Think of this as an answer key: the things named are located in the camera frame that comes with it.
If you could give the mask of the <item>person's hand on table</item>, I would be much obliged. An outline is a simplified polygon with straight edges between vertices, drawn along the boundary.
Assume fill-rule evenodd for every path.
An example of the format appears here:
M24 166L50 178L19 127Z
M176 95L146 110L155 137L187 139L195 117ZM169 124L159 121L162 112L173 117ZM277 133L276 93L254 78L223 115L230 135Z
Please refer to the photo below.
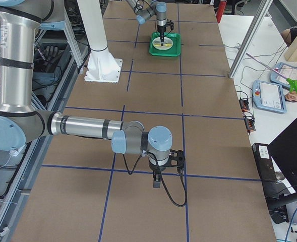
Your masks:
M285 100L287 100L287 101L296 101L297 102L297 93L295 93L295 92L287 93L285 95Z

